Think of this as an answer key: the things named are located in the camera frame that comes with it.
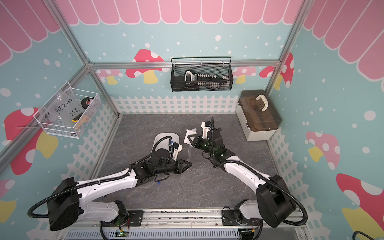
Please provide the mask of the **blue capped test tube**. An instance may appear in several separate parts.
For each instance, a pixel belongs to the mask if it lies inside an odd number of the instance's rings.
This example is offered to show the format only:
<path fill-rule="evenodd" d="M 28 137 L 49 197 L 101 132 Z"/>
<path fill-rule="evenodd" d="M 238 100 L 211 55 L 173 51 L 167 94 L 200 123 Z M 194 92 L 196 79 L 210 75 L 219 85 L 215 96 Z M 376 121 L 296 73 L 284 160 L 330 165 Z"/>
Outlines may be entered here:
<path fill-rule="evenodd" d="M 188 155 L 187 155 L 187 161 L 188 162 L 191 162 L 192 150 L 193 150 L 193 147 L 189 146 L 189 148 L 188 148 Z"/>

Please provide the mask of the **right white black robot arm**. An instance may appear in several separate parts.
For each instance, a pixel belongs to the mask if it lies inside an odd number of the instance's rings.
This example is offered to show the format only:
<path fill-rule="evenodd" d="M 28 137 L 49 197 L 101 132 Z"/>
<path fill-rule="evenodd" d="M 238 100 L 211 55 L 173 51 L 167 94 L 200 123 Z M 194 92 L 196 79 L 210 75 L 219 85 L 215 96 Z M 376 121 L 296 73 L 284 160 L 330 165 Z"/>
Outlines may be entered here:
<path fill-rule="evenodd" d="M 237 205 L 241 217 L 261 219 L 272 228 L 281 223 L 291 226 L 307 223 L 309 216 L 304 205 L 290 193 L 284 179 L 263 174 L 242 161 L 225 147 L 220 130 L 205 127 L 202 135 L 195 129 L 187 130 L 184 142 L 207 153 L 214 168 L 235 176 L 255 192 L 256 200 Z"/>

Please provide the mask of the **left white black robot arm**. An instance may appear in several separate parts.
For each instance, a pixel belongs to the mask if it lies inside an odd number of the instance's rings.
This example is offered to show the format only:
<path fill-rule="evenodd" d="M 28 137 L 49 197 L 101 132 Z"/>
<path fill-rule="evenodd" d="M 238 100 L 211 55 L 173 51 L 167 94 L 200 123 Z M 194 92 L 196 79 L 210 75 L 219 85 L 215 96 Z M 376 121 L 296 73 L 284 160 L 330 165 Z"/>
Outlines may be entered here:
<path fill-rule="evenodd" d="M 33 219 L 48 219 L 51 231 L 63 230 L 74 223 L 102 221 L 121 226 L 130 220 L 124 203 L 97 202 L 98 198 L 124 189 L 132 189 L 150 182 L 161 182 L 171 174 L 182 174 L 192 163 L 178 159 L 182 150 L 176 134 L 158 135 L 151 152 L 126 169 L 98 179 L 63 180 L 47 198 L 37 202 L 27 212 Z"/>

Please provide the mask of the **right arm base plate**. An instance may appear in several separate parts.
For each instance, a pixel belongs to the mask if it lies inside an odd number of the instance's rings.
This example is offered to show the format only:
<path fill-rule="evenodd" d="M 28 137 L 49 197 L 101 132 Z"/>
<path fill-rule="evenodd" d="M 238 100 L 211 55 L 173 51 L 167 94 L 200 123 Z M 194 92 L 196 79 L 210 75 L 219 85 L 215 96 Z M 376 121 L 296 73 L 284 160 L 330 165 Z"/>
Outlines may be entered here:
<path fill-rule="evenodd" d="M 251 226 L 258 228 L 259 219 L 246 219 L 240 211 L 223 208 L 221 211 L 223 226 Z"/>

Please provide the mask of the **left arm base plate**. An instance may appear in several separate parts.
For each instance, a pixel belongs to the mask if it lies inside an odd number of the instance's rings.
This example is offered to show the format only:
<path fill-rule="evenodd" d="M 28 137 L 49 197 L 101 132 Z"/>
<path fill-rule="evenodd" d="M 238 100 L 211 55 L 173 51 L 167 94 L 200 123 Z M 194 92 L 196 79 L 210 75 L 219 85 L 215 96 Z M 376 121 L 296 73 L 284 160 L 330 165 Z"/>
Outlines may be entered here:
<path fill-rule="evenodd" d="M 102 221 L 102 227 L 140 227 L 143 220 L 144 211 L 129 210 L 125 215 L 119 214 L 111 222 Z"/>

